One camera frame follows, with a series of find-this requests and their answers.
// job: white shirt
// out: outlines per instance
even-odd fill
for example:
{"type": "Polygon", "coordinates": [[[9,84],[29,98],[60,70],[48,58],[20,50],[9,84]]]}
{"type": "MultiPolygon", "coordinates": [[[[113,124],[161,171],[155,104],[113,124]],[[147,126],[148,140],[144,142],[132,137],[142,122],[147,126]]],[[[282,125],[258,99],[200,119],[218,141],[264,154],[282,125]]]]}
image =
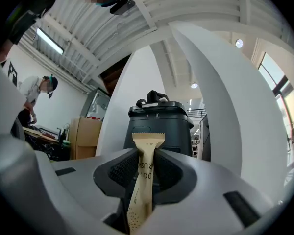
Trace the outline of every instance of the white shirt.
{"type": "Polygon", "coordinates": [[[19,85],[19,91],[27,98],[28,102],[37,102],[37,98],[40,94],[39,86],[42,81],[42,78],[30,76],[19,85]]]}

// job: ceiling light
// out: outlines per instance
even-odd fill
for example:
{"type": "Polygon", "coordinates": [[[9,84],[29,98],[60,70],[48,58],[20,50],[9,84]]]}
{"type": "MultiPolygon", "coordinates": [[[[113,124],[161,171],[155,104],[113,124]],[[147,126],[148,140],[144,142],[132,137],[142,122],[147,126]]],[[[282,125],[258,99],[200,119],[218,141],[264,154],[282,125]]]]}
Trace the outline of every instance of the ceiling light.
{"type": "Polygon", "coordinates": [[[197,83],[193,83],[193,84],[191,84],[191,87],[192,87],[193,89],[196,89],[196,88],[198,87],[198,84],[197,84],[197,83]]]}
{"type": "Polygon", "coordinates": [[[47,35],[41,28],[37,28],[37,35],[40,36],[47,44],[49,44],[60,55],[63,54],[63,48],[58,45],[49,35],[47,35]]]}
{"type": "Polygon", "coordinates": [[[242,48],[243,47],[243,40],[242,39],[236,40],[235,45],[237,48],[242,48]]]}

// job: cardboard box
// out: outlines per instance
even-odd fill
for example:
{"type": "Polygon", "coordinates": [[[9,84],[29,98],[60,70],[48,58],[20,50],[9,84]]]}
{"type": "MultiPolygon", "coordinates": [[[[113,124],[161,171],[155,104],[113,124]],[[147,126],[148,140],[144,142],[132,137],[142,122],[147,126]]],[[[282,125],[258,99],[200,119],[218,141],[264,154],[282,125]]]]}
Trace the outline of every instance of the cardboard box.
{"type": "Polygon", "coordinates": [[[72,119],[69,130],[70,159],[94,157],[102,122],[91,118],[72,119]]]}

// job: black trash bin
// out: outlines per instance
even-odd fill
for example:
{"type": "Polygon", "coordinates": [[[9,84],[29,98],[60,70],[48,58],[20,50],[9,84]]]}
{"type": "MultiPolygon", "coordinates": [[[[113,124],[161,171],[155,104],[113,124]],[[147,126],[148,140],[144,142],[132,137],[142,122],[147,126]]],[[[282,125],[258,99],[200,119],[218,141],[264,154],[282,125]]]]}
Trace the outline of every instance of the black trash bin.
{"type": "Polygon", "coordinates": [[[192,156],[190,129],[193,122],[179,102],[158,102],[145,104],[141,108],[129,109],[130,122],[124,149],[135,148],[132,133],[165,133],[165,142],[160,148],[192,156]]]}

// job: kraft paper bag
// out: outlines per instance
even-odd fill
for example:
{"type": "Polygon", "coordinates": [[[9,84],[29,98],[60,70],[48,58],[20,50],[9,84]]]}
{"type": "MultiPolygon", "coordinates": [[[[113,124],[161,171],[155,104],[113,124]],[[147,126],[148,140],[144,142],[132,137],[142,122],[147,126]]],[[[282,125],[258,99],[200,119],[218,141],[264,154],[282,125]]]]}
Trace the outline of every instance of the kraft paper bag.
{"type": "Polygon", "coordinates": [[[139,150],[138,177],[127,211],[130,234],[151,215],[153,153],[165,141],[163,133],[133,133],[133,140],[139,150]]]}

